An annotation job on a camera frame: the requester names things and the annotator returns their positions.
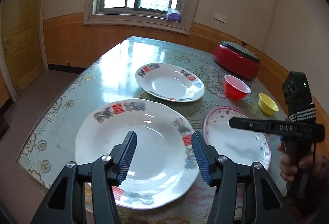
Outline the yellow plastic bowl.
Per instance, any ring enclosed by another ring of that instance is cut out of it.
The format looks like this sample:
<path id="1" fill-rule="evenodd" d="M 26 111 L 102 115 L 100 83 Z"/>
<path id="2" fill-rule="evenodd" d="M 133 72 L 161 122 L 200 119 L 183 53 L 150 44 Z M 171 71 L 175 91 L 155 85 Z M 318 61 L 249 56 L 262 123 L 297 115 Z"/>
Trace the yellow plastic bowl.
<path id="1" fill-rule="evenodd" d="M 268 116 L 279 111 L 277 104 L 264 93 L 259 94 L 258 106 Z"/>

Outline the large floral rimmed plate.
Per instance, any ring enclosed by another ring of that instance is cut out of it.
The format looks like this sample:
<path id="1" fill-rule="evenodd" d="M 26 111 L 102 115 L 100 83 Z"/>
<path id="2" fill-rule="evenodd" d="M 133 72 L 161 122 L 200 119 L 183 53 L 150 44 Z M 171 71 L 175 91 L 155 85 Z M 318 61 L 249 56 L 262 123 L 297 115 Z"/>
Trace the large floral rimmed plate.
<path id="1" fill-rule="evenodd" d="M 247 115 L 230 107 L 221 107 L 209 112 L 204 122 L 206 143 L 237 164 L 250 166 L 254 162 L 260 162 L 268 170 L 271 150 L 266 135 L 231 128 L 229 120 L 233 117 L 247 118 Z"/>

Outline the red plastic bowl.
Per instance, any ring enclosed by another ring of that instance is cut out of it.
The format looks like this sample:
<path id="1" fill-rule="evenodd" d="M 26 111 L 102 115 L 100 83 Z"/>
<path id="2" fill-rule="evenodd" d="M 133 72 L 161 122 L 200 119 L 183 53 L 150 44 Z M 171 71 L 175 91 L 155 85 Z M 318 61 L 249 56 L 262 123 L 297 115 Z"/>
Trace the red plastic bowl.
<path id="1" fill-rule="evenodd" d="M 251 89 L 241 79 L 227 74 L 224 76 L 224 92 L 228 98 L 239 101 L 251 94 Z"/>

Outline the white deep plate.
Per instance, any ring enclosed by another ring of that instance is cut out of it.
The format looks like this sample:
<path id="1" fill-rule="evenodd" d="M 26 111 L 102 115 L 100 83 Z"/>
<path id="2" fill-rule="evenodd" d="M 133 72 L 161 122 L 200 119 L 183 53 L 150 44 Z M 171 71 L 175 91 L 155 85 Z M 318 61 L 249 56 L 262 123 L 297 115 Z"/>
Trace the white deep plate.
<path id="1" fill-rule="evenodd" d="M 110 153 L 128 131 L 137 134 L 137 147 L 126 180 L 113 189 L 116 203 L 150 210 L 183 196 L 199 173 L 191 146 L 194 130 L 183 115 L 161 103 L 127 99 L 96 109 L 78 131 L 77 164 Z"/>
<path id="2" fill-rule="evenodd" d="M 205 93 L 204 83 L 189 70 L 166 63 L 150 63 L 137 69 L 137 84 L 148 94 L 171 102 L 193 102 Z"/>

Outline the grey cooker lid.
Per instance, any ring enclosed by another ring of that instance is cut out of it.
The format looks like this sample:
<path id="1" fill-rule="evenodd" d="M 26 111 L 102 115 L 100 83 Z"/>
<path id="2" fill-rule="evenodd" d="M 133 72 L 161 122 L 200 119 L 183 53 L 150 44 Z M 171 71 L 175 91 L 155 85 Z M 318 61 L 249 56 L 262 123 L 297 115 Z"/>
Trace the grey cooker lid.
<path id="1" fill-rule="evenodd" d="M 260 62 L 259 58 L 253 52 L 251 52 L 249 49 L 241 46 L 240 44 L 237 44 L 234 42 L 229 42 L 229 41 L 223 41 L 223 40 L 220 42 L 220 44 L 255 63 Z"/>

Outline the red electric cooker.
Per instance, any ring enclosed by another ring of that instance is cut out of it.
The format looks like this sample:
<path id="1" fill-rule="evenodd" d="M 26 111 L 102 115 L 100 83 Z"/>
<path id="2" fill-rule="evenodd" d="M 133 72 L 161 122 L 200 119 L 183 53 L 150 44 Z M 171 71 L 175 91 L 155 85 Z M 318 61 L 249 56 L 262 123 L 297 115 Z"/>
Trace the red electric cooker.
<path id="1" fill-rule="evenodd" d="M 213 56 L 216 63 L 239 77 L 253 80 L 258 75 L 260 62 L 255 63 L 222 46 L 220 43 L 216 47 Z"/>

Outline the floral blue tablecloth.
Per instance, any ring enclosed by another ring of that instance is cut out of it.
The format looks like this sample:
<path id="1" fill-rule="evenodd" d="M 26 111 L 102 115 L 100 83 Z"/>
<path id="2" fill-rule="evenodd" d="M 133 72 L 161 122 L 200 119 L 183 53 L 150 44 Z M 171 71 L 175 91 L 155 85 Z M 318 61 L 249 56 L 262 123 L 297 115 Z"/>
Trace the floral blue tablecloth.
<path id="1" fill-rule="evenodd" d="M 187 68 L 205 84 L 202 101 L 179 105 L 157 99 L 138 87 L 134 74 L 144 63 L 164 62 Z M 232 74 L 206 52 L 175 43 L 130 37 L 109 50 L 82 72 L 47 109 L 31 131 L 17 163 L 34 185 L 46 193 L 64 165 L 73 160 L 74 139 L 82 121 L 96 108 L 127 98 L 163 102 L 182 113 L 193 128 L 201 131 L 206 114 L 217 107 L 238 109 L 251 118 L 266 119 L 257 105 L 259 92 L 268 91 L 255 79 L 248 81 L 252 93 L 241 102 L 225 98 L 223 80 Z M 123 223 L 206 223 L 214 188 L 206 187 L 201 176 L 183 199 L 154 210 L 120 207 Z"/>

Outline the purple cloth on sill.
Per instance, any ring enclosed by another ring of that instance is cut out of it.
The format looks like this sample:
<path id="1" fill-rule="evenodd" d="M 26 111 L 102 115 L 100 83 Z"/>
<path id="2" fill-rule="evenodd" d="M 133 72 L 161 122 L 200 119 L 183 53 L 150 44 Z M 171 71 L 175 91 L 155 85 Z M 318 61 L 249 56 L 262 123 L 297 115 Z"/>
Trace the purple cloth on sill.
<path id="1" fill-rule="evenodd" d="M 179 10 L 168 8 L 166 13 L 166 19 L 172 22 L 180 22 L 181 21 L 181 13 Z"/>

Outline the yellow wooden door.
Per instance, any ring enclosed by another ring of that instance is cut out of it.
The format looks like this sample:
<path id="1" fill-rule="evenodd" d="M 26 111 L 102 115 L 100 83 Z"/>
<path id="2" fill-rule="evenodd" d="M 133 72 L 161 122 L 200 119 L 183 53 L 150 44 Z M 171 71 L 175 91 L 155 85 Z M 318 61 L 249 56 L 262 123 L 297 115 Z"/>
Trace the yellow wooden door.
<path id="1" fill-rule="evenodd" d="M 45 71 L 42 0 L 3 0 L 1 35 L 11 81 L 20 95 Z"/>

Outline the white wall socket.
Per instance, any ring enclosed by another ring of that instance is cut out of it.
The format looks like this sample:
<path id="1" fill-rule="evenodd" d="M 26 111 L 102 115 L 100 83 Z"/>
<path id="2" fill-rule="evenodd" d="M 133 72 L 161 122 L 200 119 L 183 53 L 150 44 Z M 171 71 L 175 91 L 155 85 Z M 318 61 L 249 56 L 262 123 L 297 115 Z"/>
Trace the white wall socket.
<path id="1" fill-rule="evenodd" d="M 214 13 L 213 18 L 220 21 L 221 23 L 226 23 L 227 21 L 227 16 L 220 14 L 218 12 Z"/>

